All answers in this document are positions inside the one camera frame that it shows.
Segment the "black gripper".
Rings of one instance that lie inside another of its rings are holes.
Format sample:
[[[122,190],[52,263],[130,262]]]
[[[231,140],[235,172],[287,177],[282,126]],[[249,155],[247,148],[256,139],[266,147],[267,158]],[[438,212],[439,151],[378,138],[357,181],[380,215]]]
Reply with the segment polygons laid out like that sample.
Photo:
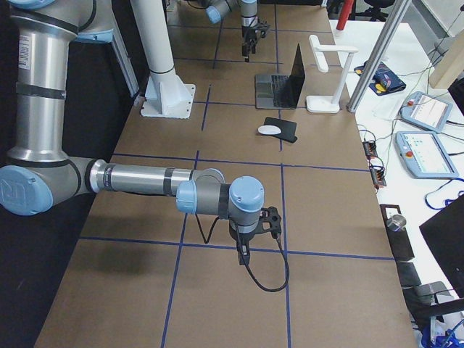
[[[258,17],[241,18],[242,45],[241,55],[245,62],[249,62],[250,54],[256,53],[257,43],[261,38],[265,38],[270,25],[264,21],[261,22]]]
[[[245,233],[244,229],[244,225],[237,225],[232,219],[229,220],[229,234],[236,242],[240,265],[249,264],[249,242],[255,235],[270,233],[273,239],[281,241],[281,216],[276,207],[262,208],[256,226],[250,232]]]

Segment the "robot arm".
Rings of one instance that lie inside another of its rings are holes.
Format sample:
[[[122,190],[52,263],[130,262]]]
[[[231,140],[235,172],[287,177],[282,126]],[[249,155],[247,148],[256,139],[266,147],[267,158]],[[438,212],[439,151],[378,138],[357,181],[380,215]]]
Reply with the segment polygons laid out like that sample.
[[[17,122],[13,114],[16,44],[19,30],[9,17],[16,9],[1,2],[1,164],[14,143]],[[75,157],[108,160],[120,137],[131,98],[108,43],[72,43],[67,79],[68,98],[58,133],[64,150]],[[66,267],[94,197],[84,194],[34,217],[1,210],[1,275],[33,278],[40,272]]]
[[[241,55],[245,62],[249,56],[256,53],[260,39],[265,38],[270,29],[266,21],[258,16],[258,1],[252,0],[206,0],[197,1],[196,9],[203,9],[210,22],[215,24],[223,21],[234,10],[239,9],[241,15]]]

